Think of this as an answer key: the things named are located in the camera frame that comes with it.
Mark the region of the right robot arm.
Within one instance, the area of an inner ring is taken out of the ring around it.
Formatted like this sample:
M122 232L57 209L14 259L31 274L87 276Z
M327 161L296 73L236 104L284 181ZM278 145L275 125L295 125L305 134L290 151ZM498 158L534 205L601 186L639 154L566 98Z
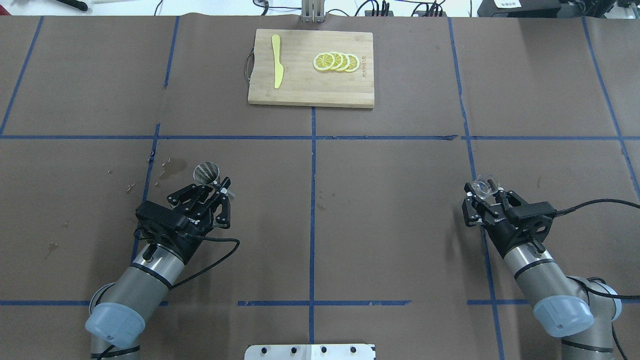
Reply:
M544 246L560 212L530 203L491 178L467 182L462 216L481 226L530 303L535 319L561 342L563 360L614 360L614 321L622 297L599 279L568 276Z

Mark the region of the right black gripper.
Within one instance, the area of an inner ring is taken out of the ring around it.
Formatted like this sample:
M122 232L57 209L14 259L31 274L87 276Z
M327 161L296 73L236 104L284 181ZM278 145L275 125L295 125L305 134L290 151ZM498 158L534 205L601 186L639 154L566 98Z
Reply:
M466 198L462 201L462 216L466 227L482 225L501 258L521 245L530 244L535 253L546 252L543 242L553 225L553 218L542 216L524 223L512 223L507 217L525 217L527 202L512 190L499 189L496 203L488 203L487 194L479 184L464 185Z

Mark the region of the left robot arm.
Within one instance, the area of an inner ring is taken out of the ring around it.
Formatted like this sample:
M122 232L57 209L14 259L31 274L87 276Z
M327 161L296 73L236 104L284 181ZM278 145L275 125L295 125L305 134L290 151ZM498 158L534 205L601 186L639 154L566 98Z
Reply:
M230 178L199 181L167 196L169 207L149 200L136 210L136 230L146 245L119 279L92 297L85 323L92 360L137 360L139 337L188 262L215 228L231 225Z

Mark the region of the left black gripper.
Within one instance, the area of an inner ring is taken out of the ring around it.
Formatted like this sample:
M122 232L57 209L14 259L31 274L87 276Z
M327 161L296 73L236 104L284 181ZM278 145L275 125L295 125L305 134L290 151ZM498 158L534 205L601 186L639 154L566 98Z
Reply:
M174 248L177 251L194 251L204 242L202 237L213 228L231 227L230 186L230 177L225 177L214 190L192 183L166 197L176 214ZM211 206L205 204L210 194Z

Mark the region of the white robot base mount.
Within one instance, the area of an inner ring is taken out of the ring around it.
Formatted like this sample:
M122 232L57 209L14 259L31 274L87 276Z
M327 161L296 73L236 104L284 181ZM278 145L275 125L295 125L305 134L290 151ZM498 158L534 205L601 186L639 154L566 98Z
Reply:
M245 360L375 360L374 344L256 344L249 346Z

